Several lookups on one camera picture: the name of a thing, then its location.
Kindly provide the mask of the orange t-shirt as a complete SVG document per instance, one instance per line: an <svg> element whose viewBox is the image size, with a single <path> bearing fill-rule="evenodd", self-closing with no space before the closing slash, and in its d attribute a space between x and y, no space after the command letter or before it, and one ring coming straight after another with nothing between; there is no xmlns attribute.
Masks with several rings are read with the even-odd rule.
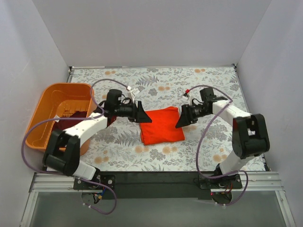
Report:
<svg viewBox="0 0 303 227"><path fill-rule="evenodd" d="M175 127L179 120L177 107L170 106L146 113L152 123L140 123L141 141L145 146L185 140L182 128Z"/></svg>

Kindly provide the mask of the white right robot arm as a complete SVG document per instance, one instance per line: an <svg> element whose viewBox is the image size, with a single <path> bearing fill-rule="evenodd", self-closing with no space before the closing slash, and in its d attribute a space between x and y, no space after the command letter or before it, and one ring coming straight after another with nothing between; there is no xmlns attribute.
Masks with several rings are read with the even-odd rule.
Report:
<svg viewBox="0 0 303 227"><path fill-rule="evenodd" d="M265 118L262 114L245 112L233 105L233 100L225 92L217 96L212 86L200 85L201 103L194 104L190 95L191 89L187 89L183 97L188 103L182 105L180 118L175 125L176 128L189 126L198 121L199 118L213 115L202 133L205 137L214 120L220 117L232 127L232 152L228 157L217 165L212 176L206 176L200 170L198 173L206 179L214 180L220 188L227 187L231 176L238 174L240 170L253 158L266 153L270 149Z"/></svg>

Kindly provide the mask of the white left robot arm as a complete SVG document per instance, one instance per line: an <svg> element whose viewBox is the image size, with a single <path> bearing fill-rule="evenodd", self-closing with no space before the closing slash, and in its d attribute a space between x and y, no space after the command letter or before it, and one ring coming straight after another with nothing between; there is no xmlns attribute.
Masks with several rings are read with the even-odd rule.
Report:
<svg viewBox="0 0 303 227"><path fill-rule="evenodd" d="M126 117L131 122L151 123L152 119L144 111L142 102L132 99L121 100L122 91L111 89L107 94L104 108L96 108L87 120L65 130L54 130L49 138L43 157L43 164L66 176L84 179L90 189L100 186L101 178L97 168L80 160L80 148L97 132L107 128L117 117Z"/></svg>

